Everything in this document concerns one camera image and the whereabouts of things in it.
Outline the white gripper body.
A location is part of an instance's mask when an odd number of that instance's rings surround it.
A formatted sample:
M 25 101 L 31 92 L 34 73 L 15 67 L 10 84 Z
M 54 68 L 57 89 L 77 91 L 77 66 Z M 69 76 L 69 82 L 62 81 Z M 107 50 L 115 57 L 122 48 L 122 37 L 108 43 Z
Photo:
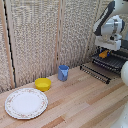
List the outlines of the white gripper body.
M 95 44 L 106 49 L 117 51 L 121 47 L 121 38 L 122 36 L 119 34 L 97 36 Z

